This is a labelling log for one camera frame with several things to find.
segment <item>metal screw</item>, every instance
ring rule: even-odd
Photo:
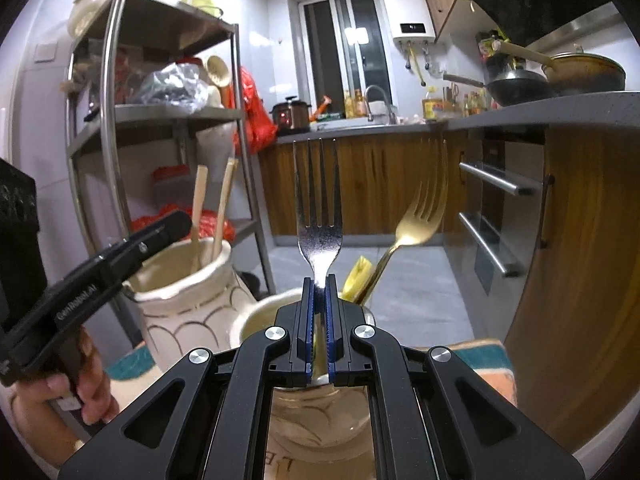
[[[354,332],[360,339],[369,339],[370,337],[373,337],[376,330],[371,325],[360,325],[356,327]]]
[[[273,341],[282,339],[286,333],[286,330],[284,330],[281,326],[270,326],[267,330],[264,331],[264,335],[267,336],[267,339],[271,339]]]
[[[451,359],[451,352],[449,351],[449,349],[443,348],[442,346],[434,348],[433,350],[431,350],[431,359],[440,363],[446,363],[449,359]]]
[[[209,352],[207,352],[204,348],[196,348],[193,352],[189,354],[189,361],[192,363],[199,365],[209,359]]]

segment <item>ceramic jar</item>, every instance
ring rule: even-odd
[[[295,288],[258,302],[238,316],[230,329],[233,347],[275,321],[278,309],[299,301]],[[365,310],[366,321],[375,324]],[[372,447],[369,401],[364,387],[336,388],[326,375],[308,388],[276,388],[271,405],[270,435],[290,457],[306,462],[351,460]]]
[[[200,240],[200,257],[210,244],[213,238]],[[124,283],[124,295],[137,306],[145,342],[163,372],[191,349],[232,348],[229,327],[255,300],[230,256],[231,247],[223,241],[220,256],[190,274],[193,247],[184,240],[150,258]]]

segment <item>oven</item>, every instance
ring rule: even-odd
[[[543,150],[534,142],[467,141],[460,162],[467,203],[458,220],[468,234],[462,277],[476,337],[504,341],[520,303],[538,238]]]

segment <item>silver fork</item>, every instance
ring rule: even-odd
[[[324,146],[320,139],[320,222],[316,216],[316,183],[311,157],[311,141],[306,142],[306,158],[308,160],[308,202],[309,224],[305,221],[305,207],[302,202],[302,184],[298,171],[296,143],[293,143],[293,167],[296,187],[296,226],[298,231],[298,247],[300,253],[309,262],[314,274],[314,337],[316,358],[313,359],[314,378],[327,372],[326,368],[326,327],[322,326],[324,318],[324,286],[329,267],[340,252],[342,245],[342,202],[340,200],[340,172],[338,156],[334,149],[334,222],[329,224],[329,207],[327,203],[326,179],[324,176]]]

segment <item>frying pan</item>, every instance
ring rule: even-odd
[[[558,95],[611,92],[625,89],[624,69],[612,59],[580,52],[545,56],[513,43],[494,41],[494,50],[542,65],[542,72]]]
[[[491,97],[500,106],[528,103],[539,99],[548,99],[556,95],[545,77],[531,70],[509,70],[501,73],[486,85],[475,79],[447,74],[446,72],[442,75],[442,78],[446,81],[486,88]]]

